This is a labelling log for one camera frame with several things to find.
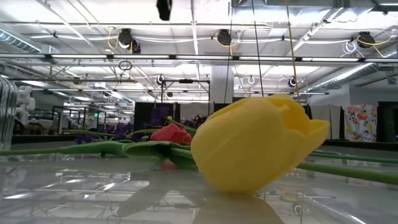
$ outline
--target flower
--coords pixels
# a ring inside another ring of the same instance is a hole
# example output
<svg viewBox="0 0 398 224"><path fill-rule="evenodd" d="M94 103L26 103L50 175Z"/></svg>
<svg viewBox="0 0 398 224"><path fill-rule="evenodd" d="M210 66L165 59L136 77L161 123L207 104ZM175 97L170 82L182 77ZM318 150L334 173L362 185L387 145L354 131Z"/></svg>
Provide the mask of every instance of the flower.
<svg viewBox="0 0 398 224"><path fill-rule="evenodd" d="M178 127L172 123L156 131L150 136L151 141L170 141L180 145L190 144L192 141L191 135L183 128Z"/></svg>
<svg viewBox="0 0 398 224"><path fill-rule="evenodd" d="M309 120L287 95L246 98L211 115L191 151L211 186L253 193L299 165L328 131L329 122Z"/></svg>

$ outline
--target duct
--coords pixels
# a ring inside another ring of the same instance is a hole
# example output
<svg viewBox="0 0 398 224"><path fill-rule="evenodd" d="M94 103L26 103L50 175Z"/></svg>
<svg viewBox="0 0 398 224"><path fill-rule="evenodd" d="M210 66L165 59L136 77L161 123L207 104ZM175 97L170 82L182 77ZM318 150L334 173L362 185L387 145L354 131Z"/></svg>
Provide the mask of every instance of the duct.
<svg viewBox="0 0 398 224"><path fill-rule="evenodd" d="M397 58L397 49L396 44L388 47L385 50L382 50L382 54L385 55L385 58ZM371 55L370 57L377 57L377 53ZM357 65L353 68L342 68L337 72L333 72L332 74L327 75L321 80L312 83L308 87L302 88L307 89L306 91L317 91L321 89L331 89L336 86L340 86L342 84L348 83L357 78L364 77L366 75L370 75L374 72L382 70L382 67L378 63L363 63L361 65Z"/></svg>
<svg viewBox="0 0 398 224"><path fill-rule="evenodd" d="M27 40L23 35L20 35L12 29L5 26L0 22L0 41L5 42L9 45L17 47L32 54L58 54L59 51L50 45L38 44Z"/></svg>

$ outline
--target pipe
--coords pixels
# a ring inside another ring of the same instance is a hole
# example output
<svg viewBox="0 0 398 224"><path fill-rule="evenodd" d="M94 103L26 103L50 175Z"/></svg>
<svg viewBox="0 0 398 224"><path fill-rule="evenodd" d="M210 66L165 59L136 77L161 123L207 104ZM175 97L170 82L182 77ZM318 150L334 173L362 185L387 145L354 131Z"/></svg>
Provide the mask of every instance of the pipe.
<svg viewBox="0 0 398 224"><path fill-rule="evenodd" d="M385 58L397 58L397 49L396 44L391 45L385 50L381 51ZM372 54L371 56L377 57L377 53ZM348 83L352 80L364 77L366 75L370 75L374 72L380 71L381 66L378 63L365 63L362 65L357 65L353 68L342 68L337 72L333 72L321 80L312 83L308 87L301 88L306 91L317 91L321 89L331 89L336 86L340 86L342 84Z"/></svg>
<svg viewBox="0 0 398 224"><path fill-rule="evenodd" d="M64 26L61 22L3 22L7 26ZM69 23L72 27L87 27L85 23ZM120 28L143 28L143 27L192 27L189 23L89 23L90 27L120 27ZM197 27L215 27L217 29L229 29L231 24L196 24ZM234 29L254 29L254 24L232 24ZM269 30L272 23L257 25L257 28Z"/></svg>
<svg viewBox="0 0 398 224"><path fill-rule="evenodd" d="M73 28L62 16L57 14L51 7L50 4L44 3L41 0L36 0L41 6L46 8L48 11L52 12L54 15L56 15L60 20L62 20L63 24L67 26L72 32L74 32L77 36L82 38L88 45L92 46L94 49L98 50L97 48L94 47L93 43L89 41L86 37L84 37L81 33L79 33L75 28Z"/></svg>

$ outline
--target yellow cable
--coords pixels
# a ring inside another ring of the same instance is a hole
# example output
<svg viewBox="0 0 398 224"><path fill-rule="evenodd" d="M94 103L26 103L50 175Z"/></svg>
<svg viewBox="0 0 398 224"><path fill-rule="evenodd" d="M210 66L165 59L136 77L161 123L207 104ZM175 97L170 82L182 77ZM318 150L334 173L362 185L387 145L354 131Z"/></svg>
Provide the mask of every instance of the yellow cable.
<svg viewBox="0 0 398 224"><path fill-rule="evenodd" d="M118 37L116 38L116 45L113 47L112 45L111 45L111 39L109 39L109 37L111 37L111 34L112 34L112 28L111 28L111 30L110 30L110 32L109 32L109 36L108 36L108 46L111 48L111 49L116 49L117 47L118 47L118 44L119 44L119 34L118 34Z"/></svg>
<svg viewBox="0 0 398 224"><path fill-rule="evenodd" d="M290 50L292 51L294 82L296 83L295 91L296 91L296 94L297 94L298 103L301 104L300 93L299 93L299 83L297 82L296 63L295 63L295 59L294 59L294 49L293 49L293 40L292 40L292 27L291 27L291 24L290 24L290 16L289 16L289 0L286 0L286 12L287 12L287 23L289 25Z"/></svg>
<svg viewBox="0 0 398 224"><path fill-rule="evenodd" d="M366 42L360 40L360 39L359 39L359 38L361 37L360 35L356 38L356 40L357 40L358 42L362 43L362 44L366 44L366 45L370 45L370 46L377 46L377 45L382 45L382 44L385 44L385 43L387 43L387 42L390 42L393 33L394 33L394 32L391 32L390 37L389 37L386 41L383 41L383 42L380 42L380 43L376 43L376 44L366 43Z"/></svg>
<svg viewBox="0 0 398 224"><path fill-rule="evenodd" d="M373 45L374 49L379 53L379 55L381 57L384 57L384 55L379 51L379 49L377 49L377 47L375 45Z"/></svg>

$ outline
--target ceiling light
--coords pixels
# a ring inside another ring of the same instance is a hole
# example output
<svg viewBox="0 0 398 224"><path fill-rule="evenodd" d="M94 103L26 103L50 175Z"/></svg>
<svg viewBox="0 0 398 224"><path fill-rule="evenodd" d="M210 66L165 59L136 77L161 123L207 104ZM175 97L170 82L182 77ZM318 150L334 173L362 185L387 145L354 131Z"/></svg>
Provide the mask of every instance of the ceiling light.
<svg viewBox="0 0 398 224"><path fill-rule="evenodd" d="M51 55L53 58L106 58L106 55Z"/></svg>
<svg viewBox="0 0 398 224"><path fill-rule="evenodd" d="M253 78L252 75L248 78L248 82L249 82L250 84L254 84L254 78Z"/></svg>
<svg viewBox="0 0 398 224"><path fill-rule="evenodd" d="M179 55L176 59L185 60L231 60L232 57L229 56L196 56L196 55Z"/></svg>
<svg viewBox="0 0 398 224"><path fill-rule="evenodd" d="M239 60L291 60L292 58L290 57L239 57Z"/></svg>
<svg viewBox="0 0 398 224"><path fill-rule="evenodd" d="M169 59L168 55L114 55L114 58L120 59Z"/></svg>
<svg viewBox="0 0 398 224"><path fill-rule="evenodd" d="M358 58L303 58L304 62L357 62Z"/></svg>
<svg viewBox="0 0 398 224"><path fill-rule="evenodd" d="M30 85L34 85L34 86L39 86L39 87L46 87L47 85L42 83L42 82L38 82L38 81L21 81L23 83L26 84L30 84Z"/></svg>
<svg viewBox="0 0 398 224"><path fill-rule="evenodd" d="M64 93L61 93L61 92L59 92L59 91L54 91L54 93L56 93L56 94L58 94L58 95L60 95L60 96L69 97L68 95L66 95L66 94L64 94Z"/></svg>
<svg viewBox="0 0 398 224"><path fill-rule="evenodd" d="M82 97L82 96L74 96L74 98L81 100L81 101L90 101L92 100L91 98L88 97Z"/></svg>
<svg viewBox="0 0 398 224"><path fill-rule="evenodd" d="M0 54L0 58L45 58L41 54Z"/></svg>
<svg viewBox="0 0 398 224"><path fill-rule="evenodd" d="M120 95L120 93L118 93L118 92L112 91L112 92L111 92L111 95L112 95L113 97L119 99L119 100L123 99L123 96Z"/></svg>

